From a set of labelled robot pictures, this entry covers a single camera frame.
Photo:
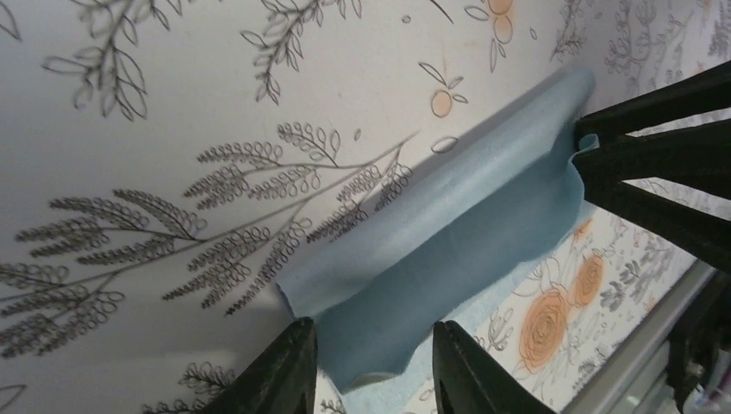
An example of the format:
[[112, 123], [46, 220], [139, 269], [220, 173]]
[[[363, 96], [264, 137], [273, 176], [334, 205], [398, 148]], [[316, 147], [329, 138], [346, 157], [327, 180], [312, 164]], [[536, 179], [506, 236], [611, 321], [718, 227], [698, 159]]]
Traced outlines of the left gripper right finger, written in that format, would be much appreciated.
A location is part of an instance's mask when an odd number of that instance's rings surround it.
[[436, 408], [446, 414], [539, 414], [552, 410], [524, 389], [454, 321], [433, 327]]

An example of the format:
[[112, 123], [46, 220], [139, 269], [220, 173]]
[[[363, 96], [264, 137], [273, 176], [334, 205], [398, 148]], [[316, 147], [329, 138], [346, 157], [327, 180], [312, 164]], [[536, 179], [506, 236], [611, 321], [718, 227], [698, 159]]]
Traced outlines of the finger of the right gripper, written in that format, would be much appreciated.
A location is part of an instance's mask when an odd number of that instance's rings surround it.
[[722, 272], [730, 270], [730, 221], [675, 199], [673, 190], [730, 199], [730, 122], [624, 135], [576, 155], [584, 198], [659, 235]]
[[730, 107], [730, 63], [583, 116], [574, 141], [596, 134], [609, 141], [623, 133]]

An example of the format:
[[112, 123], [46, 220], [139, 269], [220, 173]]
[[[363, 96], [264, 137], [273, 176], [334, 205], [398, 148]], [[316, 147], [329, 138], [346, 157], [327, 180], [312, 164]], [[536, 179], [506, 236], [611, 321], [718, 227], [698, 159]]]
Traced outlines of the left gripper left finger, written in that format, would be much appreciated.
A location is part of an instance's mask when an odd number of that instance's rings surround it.
[[315, 323], [298, 318], [204, 412], [291, 414], [314, 412], [317, 342]]

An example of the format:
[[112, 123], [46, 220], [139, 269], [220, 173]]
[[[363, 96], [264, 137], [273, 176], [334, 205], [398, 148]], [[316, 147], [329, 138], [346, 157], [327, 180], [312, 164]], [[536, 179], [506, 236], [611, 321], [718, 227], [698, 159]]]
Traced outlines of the light blue cleaning cloth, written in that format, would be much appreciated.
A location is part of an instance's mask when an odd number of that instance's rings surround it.
[[399, 412], [431, 368], [433, 324], [478, 324], [587, 216], [573, 126], [594, 88], [579, 68], [530, 92], [278, 278], [291, 314], [314, 319], [319, 365], [347, 412]]

